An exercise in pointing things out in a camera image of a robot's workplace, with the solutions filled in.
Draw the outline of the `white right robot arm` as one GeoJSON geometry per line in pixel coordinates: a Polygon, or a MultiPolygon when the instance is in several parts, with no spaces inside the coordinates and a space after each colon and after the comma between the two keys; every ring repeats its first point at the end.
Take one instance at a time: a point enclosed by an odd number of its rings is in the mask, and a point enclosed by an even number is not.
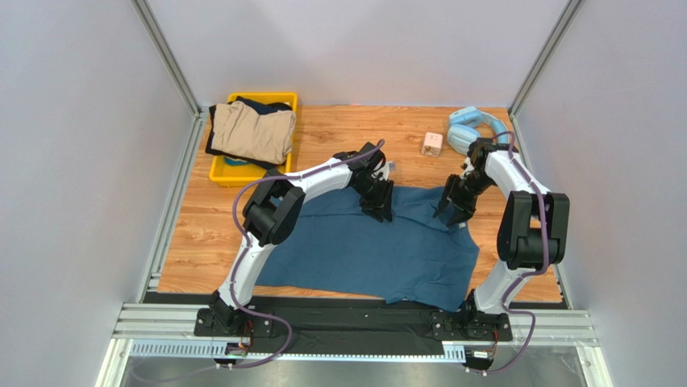
{"type": "Polygon", "coordinates": [[[469,145],[463,169],[448,177],[435,216],[452,209],[447,226],[466,223],[474,216],[479,195],[491,186],[501,190],[506,207],[496,238],[498,262],[447,326],[468,339],[498,337],[514,296],[532,277],[563,260],[570,201],[538,182],[513,144],[479,138],[469,145]]]}

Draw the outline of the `aluminium right corner post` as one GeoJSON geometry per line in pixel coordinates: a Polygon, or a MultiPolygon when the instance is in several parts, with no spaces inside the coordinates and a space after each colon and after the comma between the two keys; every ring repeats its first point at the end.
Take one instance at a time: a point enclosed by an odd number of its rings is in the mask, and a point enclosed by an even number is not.
{"type": "Polygon", "coordinates": [[[514,120],[524,107],[537,81],[543,74],[548,63],[556,52],[556,49],[559,47],[562,39],[564,38],[567,30],[573,24],[574,19],[584,4],[584,0],[568,0],[565,3],[565,6],[558,19],[554,23],[552,30],[544,41],[542,48],[539,50],[533,65],[524,78],[523,83],[520,85],[514,100],[508,107],[511,120],[514,120]]]}

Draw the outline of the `blue t-shirt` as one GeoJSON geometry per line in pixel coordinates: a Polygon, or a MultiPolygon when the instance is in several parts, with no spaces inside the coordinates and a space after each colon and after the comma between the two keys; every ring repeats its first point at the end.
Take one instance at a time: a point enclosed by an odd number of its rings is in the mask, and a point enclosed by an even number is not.
{"type": "Polygon", "coordinates": [[[351,188],[304,204],[295,230],[269,255],[263,286],[354,293],[457,310],[479,254],[468,226],[435,216],[442,188],[399,186],[392,222],[363,214],[351,188]]]}

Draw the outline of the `pink power adapter cube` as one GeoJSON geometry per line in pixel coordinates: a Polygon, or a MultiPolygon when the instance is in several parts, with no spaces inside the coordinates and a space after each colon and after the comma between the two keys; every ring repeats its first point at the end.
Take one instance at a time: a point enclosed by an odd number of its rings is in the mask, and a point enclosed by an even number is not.
{"type": "Polygon", "coordinates": [[[424,135],[420,153],[428,157],[439,157],[443,147],[443,135],[427,132],[424,135]]]}

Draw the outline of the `aluminium corner post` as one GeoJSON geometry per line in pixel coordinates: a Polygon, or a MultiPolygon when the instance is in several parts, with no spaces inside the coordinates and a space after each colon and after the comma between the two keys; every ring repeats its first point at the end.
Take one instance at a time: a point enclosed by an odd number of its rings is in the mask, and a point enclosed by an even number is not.
{"type": "Polygon", "coordinates": [[[559,47],[562,39],[564,38],[567,30],[573,24],[574,19],[584,4],[584,0],[568,0],[565,3],[565,6],[558,19],[554,23],[552,30],[544,41],[542,48],[539,50],[533,65],[524,78],[523,83],[520,85],[514,100],[508,107],[511,120],[514,120],[524,107],[537,81],[543,74],[548,63],[556,52],[556,49],[559,47]]]}
{"type": "Polygon", "coordinates": [[[139,16],[140,21],[144,25],[144,28],[146,29],[148,36],[155,46],[165,68],[172,78],[182,101],[185,103],[187,109],[194,117],[199,116],[202,112],[202,107],[196,99],[194,92],[192,91],[190,84],[177,61],[177,58],[175,57],[173,50],[169,45],[169,42],[164,36],[164,32],[157,21],[149,1],[131,0],[131,4],[139,16]]]}

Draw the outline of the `aluminium front frame rail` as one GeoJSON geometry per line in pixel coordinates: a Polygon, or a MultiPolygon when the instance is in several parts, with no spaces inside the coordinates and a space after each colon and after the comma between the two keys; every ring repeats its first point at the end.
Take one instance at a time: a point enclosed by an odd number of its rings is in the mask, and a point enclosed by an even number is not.
{"type": "Polygon", "coordinates": [[[285,346],[283,360],[463,362],[472,350],[537,347],[598,347],[589,314],[582,310],[537,310],[536,324],[512,315],[504,329],[465,336],[441,311],[418,307],[298,309],[274,306],[293,335],[278,322],[258,318],[250,330],[229,335],[210,322],[199,305],[126,304],[113,339],[126,340],[131,353],[258,360],[285,346]]]}

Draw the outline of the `aluminium left corner post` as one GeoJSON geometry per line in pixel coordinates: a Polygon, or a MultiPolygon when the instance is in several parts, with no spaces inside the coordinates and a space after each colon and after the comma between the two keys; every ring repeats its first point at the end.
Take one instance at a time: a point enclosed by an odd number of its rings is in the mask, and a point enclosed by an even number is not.
{"type": "Polygon", "coordinates": [[[169,45],[169,42],[164,36],[164,32],[157,21],[149,1],[131,0],[131,4],[139,16],[140,21],[144,25],[144,28],[146,29],[148,36],[155,46],[165,68],[172,78],[182,101],[185,103],[187,109],[194,117],[199,116],[202,112],[202,107],[196,99],[194,92],[192,91],[190,84],[177,61],[177,58],[175,57],[173,50],[169,45]]]}

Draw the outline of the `light blue headphones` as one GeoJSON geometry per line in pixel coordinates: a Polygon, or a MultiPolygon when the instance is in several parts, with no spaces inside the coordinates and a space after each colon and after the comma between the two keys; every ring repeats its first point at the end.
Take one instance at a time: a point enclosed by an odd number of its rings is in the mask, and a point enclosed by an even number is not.
{"type": "Polygon", "coordinates": [[[494,115],[477,109],[475,106],[468,106],[454,111],[448,116],[447,141],[453,150],[466,155],[469,145],[476,141],[480,136],[477,128],[485,124],[490,127],[500,144],[507,144],[508,138],[502,133],[508,131],[508,127],[503,121],[494,115]]]}

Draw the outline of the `yellow plastic bin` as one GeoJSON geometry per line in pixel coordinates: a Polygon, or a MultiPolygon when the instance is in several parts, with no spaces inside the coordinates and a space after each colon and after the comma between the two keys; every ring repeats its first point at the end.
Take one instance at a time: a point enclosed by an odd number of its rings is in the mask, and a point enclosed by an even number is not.
{"type": "MultiPolygon", "coordinates": [[[[237,97],[260,102],[265,105],[272,103],[285,103],[294,113],[298,112],[298,95],[295,92],[239,92],[230,94],[227,97],[229,102],[233,102],[237,97]]],[[[251,181],[262,178],[266,169],[256,164],[248,163],[242,165],[228,164],[224,156],[215,156],[211,162],[209,171],[210,181],[223,187],[242,187],[251,181]]]]}

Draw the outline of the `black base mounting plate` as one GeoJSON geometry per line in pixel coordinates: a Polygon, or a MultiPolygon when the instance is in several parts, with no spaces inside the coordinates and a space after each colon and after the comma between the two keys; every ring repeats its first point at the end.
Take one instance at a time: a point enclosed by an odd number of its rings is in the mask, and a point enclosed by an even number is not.
{"type": "Polygon", "coordinates": [[[417,302],[386,304],[354,298],[279,298],[255,296],[244,329],[222,333],[209,320],[209,294],[149,293],[144,303],[188,306],[192,337],[217,338],[227,349],[244,346],[252,354],[285,346],[290,355],[426,356],[441,353],[444,341],[509,343],[510,320],[498,337],[468,339],[447,326],[455,312],[417,302]]]}

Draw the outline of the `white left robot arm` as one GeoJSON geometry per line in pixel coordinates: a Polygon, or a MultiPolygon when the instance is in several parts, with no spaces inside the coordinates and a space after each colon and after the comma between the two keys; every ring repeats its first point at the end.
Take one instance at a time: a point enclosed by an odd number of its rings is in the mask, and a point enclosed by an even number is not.
{"type": "Polygon", "coordinates": [[[232,216],[242,242],[230,273],[209,302],[209,320],[222,333],[243,331],[247,308],[257,279],[271,252],[294,231],[302,207],[309,200],[334,190],[352,188],[359,195],[360,210],[374,220],[390,222],[394,183],[383,140],[366,143],[358,152],[340,152],[322,164],[295,173],[269,170],[247,185],[253,190],[242,215],[232,216]]]}

